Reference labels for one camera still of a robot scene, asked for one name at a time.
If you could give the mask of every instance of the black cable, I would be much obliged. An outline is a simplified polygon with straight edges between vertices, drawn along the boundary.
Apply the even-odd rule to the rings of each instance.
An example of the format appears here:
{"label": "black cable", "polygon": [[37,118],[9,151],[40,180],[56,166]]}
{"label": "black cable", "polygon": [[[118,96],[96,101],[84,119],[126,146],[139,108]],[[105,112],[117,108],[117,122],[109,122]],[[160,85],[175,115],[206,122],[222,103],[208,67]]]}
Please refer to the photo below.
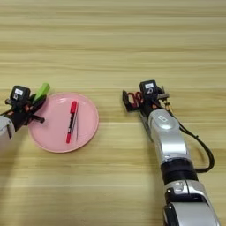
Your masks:
{"label": "black cable", "polygon": [[[157,103],[154,99],[152,100],[152,102],[160,109],[164,109],[161,104]],[[173,113],[168,110],[169,114],[174,117],[176,120],[177,118],[173,115]],[[180,122],[180,131],[193,137],[195,140],[197,140],[200,145],[203,147],[203,149],[205,150],[207,156],[208,156],[208,160],[209,160],[209,165],[206,168],[200,168],[200,169],[195,169],[197,173],[206,173],[209,172],[214,166],[215,166],[215,158],[214,155],[212,153],[212,151],[209,149],[209,147],[199,138],[199,136],[194,135],[192,132],[190,132],[189,130],[187,130]]]}
{"label": "black cable", "polygon": [[8,113],[11,112],[11,111],[12,111],[12,109],[8,109],[8,110],[6,110],[4,113],[0,114],[0,116],[6,115],[6,114],[8,114]]}

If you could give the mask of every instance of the silver robot arm segment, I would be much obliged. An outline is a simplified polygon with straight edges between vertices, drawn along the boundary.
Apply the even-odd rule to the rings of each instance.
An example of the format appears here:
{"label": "silver robot arm segment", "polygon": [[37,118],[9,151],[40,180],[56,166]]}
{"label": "silver robot arm segment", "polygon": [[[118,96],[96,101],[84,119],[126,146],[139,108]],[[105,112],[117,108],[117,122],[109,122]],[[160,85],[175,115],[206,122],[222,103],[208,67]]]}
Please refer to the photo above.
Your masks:
{"label": "silver robot arm segment", "polygon": [[15,128],[12,121],[8,117],[0,116],[0,151],[8,145],[14,133]]}
{"label": "silver robot arm segment", "polygon": [[157,109],[150,113],[148,125],[165,183],[165,225],[220,226],[192,166],[179,122],[167,110]]}

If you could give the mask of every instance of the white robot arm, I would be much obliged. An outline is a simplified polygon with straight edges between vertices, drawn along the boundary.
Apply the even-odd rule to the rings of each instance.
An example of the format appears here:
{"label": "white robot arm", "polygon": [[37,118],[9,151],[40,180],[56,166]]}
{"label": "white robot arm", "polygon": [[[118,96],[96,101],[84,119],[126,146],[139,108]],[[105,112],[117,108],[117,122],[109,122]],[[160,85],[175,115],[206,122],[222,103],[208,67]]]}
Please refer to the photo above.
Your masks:
{"label": "white robot arm", "polygon": [[[208,147],[173,117],[167,101],[169,95],[154,80],[140,83],[136,94],[123,91],[127,111],[138,110],[149,138],[155,144],[162,171],[166,206],[163,209],[165,226],[220,226],[197,172],[207,172],[215,165]],[[181,134],[194,137],[206,150],[210,160],[206,169],[195,169]]]}
{"label": "white robot arm", "polygon": [[44,118],[35,115],[46,101],[46,95],[34,100],[35,94],[30,96],[27,87],[14,86],[11,96],[5,101],[11,108],[0,114],[0,151],[4,150],[13,138],[15,132],[23,125],[28,125],[32,120],[44,122]]}

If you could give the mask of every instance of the pink plate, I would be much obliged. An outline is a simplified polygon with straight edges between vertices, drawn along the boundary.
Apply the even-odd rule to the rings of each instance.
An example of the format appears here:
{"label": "pink plate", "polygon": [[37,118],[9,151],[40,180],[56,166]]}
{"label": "pink plate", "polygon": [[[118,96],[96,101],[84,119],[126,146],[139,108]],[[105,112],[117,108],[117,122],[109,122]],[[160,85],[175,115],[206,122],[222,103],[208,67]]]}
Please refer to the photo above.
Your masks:
{"label": "pink plate", "polygon": [[[70,110],[74,101],[79,103],[79,109],[71,143],[67,144]],[[33,121],[29,125],[30,135],[39,147],[55,153],[71,152],[84,146],[95,135],[99,124],[94,104],[85,96],[74,93],[51,95],[36,115],[44,117],[45,122]]]}

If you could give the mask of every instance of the pen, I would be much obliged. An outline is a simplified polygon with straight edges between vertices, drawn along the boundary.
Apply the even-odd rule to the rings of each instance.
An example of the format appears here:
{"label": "pen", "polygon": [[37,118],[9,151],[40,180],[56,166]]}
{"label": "pen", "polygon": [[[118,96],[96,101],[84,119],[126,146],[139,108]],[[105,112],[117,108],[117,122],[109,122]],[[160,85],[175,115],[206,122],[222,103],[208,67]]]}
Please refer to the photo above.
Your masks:
{"label": "pen", "polygon": [[71,105],[71,120],[70,120],[70,124],[68,127],[68,132],[67,132],[67,139],[66,139],[66,143],[69,144],[71,139],[72,139],[72,134],[73,134],[73,129],[74,129],[74,122],[76,120],[76,115],[78,112],[78,106],[79,104],[77,102],[72,102]]}

